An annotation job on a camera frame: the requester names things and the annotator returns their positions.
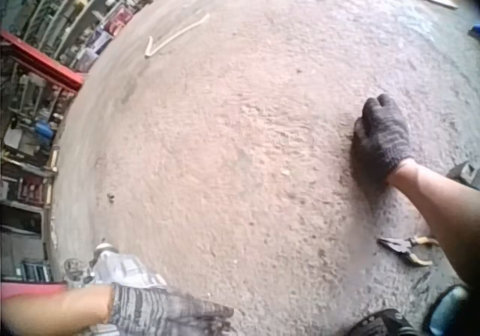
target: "yellow-handled pliers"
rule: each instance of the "yellow-handled pliers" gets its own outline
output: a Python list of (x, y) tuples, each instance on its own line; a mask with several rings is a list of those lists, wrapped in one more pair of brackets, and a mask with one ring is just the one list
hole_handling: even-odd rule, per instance
[(430, 237), (410, 237), (410, 238), (388, 238), (380, 237), (377, 239), (378, 243), (385, 248), (389, 248), (395, 251), (400, 257), (408, 260), (415, 266), (430, 266), (433, 264), (431, 261), (423, 261), (419, 259), (410, 249), (416, 245), (437, 245), (438, 241), (435, 238)]

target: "white stick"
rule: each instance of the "white stick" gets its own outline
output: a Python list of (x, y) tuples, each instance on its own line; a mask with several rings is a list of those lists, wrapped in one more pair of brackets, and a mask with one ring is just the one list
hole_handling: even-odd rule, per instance
[(164, 42), (162, 42), (160, 44), (160, 46), (158, 46), (153, 51), (151, 51), (152, 46), (153, 46), (153, 38), (152, 38), (152, 36), (149, 36), (148, 37), (147, 49), (145, 50), (145, 57), (153, 56), (155, 53), (160, 51), (162, 48), (164, 48), (167, 44), (169, 44), (170, 42), (175, 40), (177, 37), (182, 36), (185, 32), (188, 32), (191, 29), (194, 29), (195, 27), (202, 25), (206, 20), (209, 19), (209, 17), (210, 17), (210, 13), (207, 13), (200, 21), (192, 23), (190, 26), (185, 27), (183, 30), (181, 30), (181, 31), (177, 32), (176, 34), (174, 34), (173, 36), (167, 38)]

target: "work glove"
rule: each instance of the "work glove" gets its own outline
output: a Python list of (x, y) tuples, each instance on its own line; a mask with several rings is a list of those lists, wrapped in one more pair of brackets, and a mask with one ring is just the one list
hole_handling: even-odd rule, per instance
[(230, 331), (230, 307), (173, 289), (112, 284), (108, 323), (121, 335), (217, 336)]
[(365, 102), (354, 131), (368, 171), (381, 180), (402, 160), (412, 157), (407, 120), (386, 94)]

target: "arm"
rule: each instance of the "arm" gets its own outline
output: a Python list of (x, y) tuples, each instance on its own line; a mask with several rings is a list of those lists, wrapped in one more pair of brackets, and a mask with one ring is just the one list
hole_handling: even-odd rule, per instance
[(407, 120), (389, 96), (369, 98), (355, 122), (355, 140), (367, 169), (415, 205), (451, 265), (471, 287), (480, 283), (480, 192), (418, 165)]
[(230, 307), (159, 287), (91, 285), (55, 295), (20, 295), (1, 304), (15, 335), (73, 335), (109, 323), (125, 335), (224, 335)]
[(427, 221), (458, 275), (480, 282), (480, 192), (404, 160), (387, 181), (412, 202)]
[(106, 323), (112, 288), (95, 285), (54, 295), (18, 295), (1, 303), (1, 320), (15, 335), (73, 335)]

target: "concrete floor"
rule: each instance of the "concrete floor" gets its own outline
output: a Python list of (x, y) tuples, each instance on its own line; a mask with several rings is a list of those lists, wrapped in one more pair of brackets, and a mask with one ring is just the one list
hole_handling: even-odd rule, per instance
[[(395, 96), (417, 160), (480, 155), (478, 15), (425, 0), (159, 0), (91, 69), (67, 117), (56, 257), (102, 238), (167, 281), (237, 309), (246, 335), (341, 335), (393, 307), (416, 325), (455, 276), (411, 268), (377, 236), (427, 233), (394, 190), (353, 178), (353, 122)], [(154, 45), (210, 20), (157, 55)], [(107, 194), (115, 195), (110, 204)]]

